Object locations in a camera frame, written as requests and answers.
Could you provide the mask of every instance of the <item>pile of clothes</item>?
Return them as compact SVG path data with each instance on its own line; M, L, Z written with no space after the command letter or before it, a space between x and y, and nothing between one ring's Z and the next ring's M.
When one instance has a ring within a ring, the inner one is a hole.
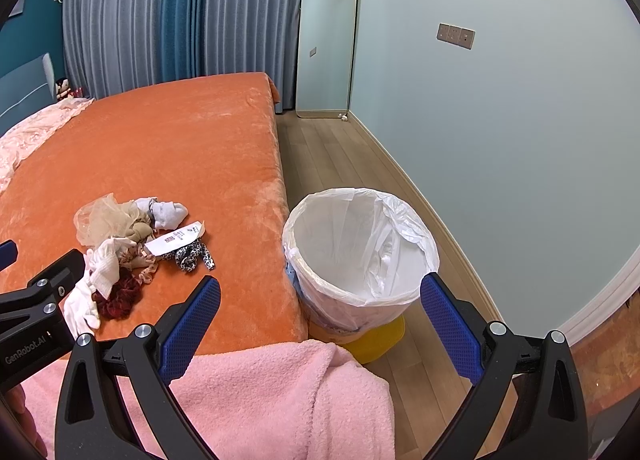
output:
M93 334L100 319L123 319L142 298L142 287L152 281L158 259L174 259L184 271L195 270L201 256L209 270L214 263L207 247L192 244L154 256L145 243L158 231L173 231L186 218L186 207L158 198L139 198L119 204L113 193L83 206L74 216L78 242L88 250L84 276L69 293L64 317L74 337Z

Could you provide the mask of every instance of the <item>full-length mirror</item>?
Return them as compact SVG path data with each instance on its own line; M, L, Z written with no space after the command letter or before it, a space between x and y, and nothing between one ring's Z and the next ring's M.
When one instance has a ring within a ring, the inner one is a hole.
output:
M356 0L302 0L296 85L300 117L347 113L355 18Z

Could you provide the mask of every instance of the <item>orange bedspread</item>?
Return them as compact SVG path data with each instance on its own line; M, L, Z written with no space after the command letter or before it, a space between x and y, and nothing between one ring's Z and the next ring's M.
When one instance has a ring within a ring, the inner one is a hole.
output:
M199 354L306 338L296 293L284 273L288 209L273 114L277 91L263 73L229 74L139 88L96 101L25 160L0 197L0 241L18 261L0 272L2 291L79 247L74 213L107 193L181 202L185 224L206 223L222 303ZM182 302L207 274L161 262L124 321L98 338L127 335Z

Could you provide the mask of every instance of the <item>metal screw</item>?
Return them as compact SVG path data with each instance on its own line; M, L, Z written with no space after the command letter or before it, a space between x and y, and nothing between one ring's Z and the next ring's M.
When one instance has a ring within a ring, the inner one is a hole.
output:
M91 334L82 334L78 336L78 339L76 339L76 343L78 343L80 346L87 346L90 340Z
M559 332L558 330L554 330L553 332L551 332L551 338L555 343L564 343L564 334L562 332Z
M505 335L507 333L507 327L499 321L494 321L489 325L489 330L495 335Z
M151 334L151 326L150 325L140 325L136 328L136 337L146 337Z

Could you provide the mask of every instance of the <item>wall socket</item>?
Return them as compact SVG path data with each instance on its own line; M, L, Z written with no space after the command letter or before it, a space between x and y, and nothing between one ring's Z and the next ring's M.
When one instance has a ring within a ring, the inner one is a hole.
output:
M436 37L440 41L445 41L471 50L476 33L468 28L460 28L459 26L441 23L438 27L438 34Z

